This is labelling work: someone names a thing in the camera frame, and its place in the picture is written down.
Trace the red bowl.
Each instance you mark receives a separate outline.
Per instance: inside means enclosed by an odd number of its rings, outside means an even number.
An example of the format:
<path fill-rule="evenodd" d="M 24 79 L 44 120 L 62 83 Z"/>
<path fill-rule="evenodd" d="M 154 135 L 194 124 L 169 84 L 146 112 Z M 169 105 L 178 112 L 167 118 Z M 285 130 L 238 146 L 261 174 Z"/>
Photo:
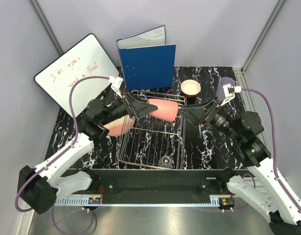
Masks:
<path fill-rule="evenodd" d="M 187 98 L 194 98 L 201 91 L 201 85 L 195 80 L 189 79 L 181 83 L 181 92 Z"/>

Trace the lilac cup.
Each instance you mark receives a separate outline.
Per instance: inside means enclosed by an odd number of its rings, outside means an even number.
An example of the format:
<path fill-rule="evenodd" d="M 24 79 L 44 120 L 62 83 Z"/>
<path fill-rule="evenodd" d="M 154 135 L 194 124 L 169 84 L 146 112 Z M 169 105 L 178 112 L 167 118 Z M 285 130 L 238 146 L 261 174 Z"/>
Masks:
<path fill-rule="evenodd" d="M 235 93 L 229 93 L 228 87 L 234 87 L 235 81 L 229 77 L 222 77 L 219 80 L 218 87 L 216 90 L 216 97 L 221 102 L 230 102 L 235 98 Z"/>

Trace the cream and pink plate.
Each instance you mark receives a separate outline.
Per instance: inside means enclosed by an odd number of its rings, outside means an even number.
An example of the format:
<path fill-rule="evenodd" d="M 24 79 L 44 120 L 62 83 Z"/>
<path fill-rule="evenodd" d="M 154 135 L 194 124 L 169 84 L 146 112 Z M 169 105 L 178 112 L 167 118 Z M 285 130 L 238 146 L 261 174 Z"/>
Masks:
<path fill-rule="evenodd" d="M 127 133 L 134 126 L 134 123 L 135 120 L 126 115 L 104 125 L 104 127 L 109 130 L 109 136 L 115 137 Z"/>

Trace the pink cup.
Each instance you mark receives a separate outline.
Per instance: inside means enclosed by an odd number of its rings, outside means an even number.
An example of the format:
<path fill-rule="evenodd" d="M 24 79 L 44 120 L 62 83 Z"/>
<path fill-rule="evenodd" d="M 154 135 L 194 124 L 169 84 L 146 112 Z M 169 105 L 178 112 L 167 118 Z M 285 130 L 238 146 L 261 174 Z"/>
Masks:
<path fill-rule="evenodd" d="M 150 113 L 150 116 L 168 122 L 173 122 L 178 113 L 178 103 L 171 100 L 151 98 L 148 104 L 157 106 L 157 110 Z"/>

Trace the wire dish rack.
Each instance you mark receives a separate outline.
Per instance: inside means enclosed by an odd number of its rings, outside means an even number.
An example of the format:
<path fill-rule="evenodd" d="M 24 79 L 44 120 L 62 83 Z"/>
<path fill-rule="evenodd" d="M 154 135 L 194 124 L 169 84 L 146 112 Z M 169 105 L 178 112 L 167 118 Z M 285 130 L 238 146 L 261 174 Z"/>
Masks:
<path fill-rule="evenodd" d="M 173 122 L 146 115 L 120 136 L 117 160 L 131 168 L 180 170 L 185 155 L 186 120 L 177 115 Z M 172 159 L 171 168 L 158 166 L 161 157 Z"/>

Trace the clear glass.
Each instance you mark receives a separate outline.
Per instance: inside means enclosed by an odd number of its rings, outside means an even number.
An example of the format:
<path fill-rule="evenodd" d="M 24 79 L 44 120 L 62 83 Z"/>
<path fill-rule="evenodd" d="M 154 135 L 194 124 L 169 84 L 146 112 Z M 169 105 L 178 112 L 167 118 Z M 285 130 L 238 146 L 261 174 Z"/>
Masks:
<path fill-rule="evenodd" d="M 171 168 L 172 167 L 172 159 L 170 158 L 170 156 L 165 155 L 159 159 L 158 166 L 162 167 L 162 168 Z"/>

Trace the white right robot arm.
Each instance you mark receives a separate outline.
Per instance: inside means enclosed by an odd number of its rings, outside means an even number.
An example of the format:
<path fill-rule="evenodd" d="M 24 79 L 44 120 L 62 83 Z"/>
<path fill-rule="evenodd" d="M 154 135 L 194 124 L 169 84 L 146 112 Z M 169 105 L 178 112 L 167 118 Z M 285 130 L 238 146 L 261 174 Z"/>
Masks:
<path fill-rule="evenodd" d="M 301 199 L 294 193 L 258 138 L 264 131 L 258 113 L 246 111 L 237 118 L 229 116 L 217 100 L 186 105 L 179 114 L 196 127 L 212 125 L 233 141 L 233 149 L 244 167 L 256 177 L 266 194 L 248 185 L 231 169 L 225 169 L 216 181 L 221 194 L 242 198 L 269 223 L 275 235 L 301 235 Z"/>

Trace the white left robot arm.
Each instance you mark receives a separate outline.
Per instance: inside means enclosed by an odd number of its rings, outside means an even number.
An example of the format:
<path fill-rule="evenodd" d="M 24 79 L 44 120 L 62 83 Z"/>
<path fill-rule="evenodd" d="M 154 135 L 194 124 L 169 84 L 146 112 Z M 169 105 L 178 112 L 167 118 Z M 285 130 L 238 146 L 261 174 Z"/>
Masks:
<path fill-rule="evenodd" d="M 123 93 L 120 97 L 111 106 L 99 98 L 91 100 L 84 116 L 79 120 L 74 119 L 75 136 L 66 146 L 34 168 L 26 165 L 20 170 L 15 199 L 18 211 L 23 212 L 19 199 L 24 200 L 30 209 L 43 214 L 60 196 L 80 190 L 89 194 L 98 191 L 99 181 L 91 173 L 80 171 L 68 177 L 62 175 L 106 138 L 109 133 L 106 124 L 126 115 L 140 119 L 158 109 L 156 105 L 134 98 L 130 93 Z"/>

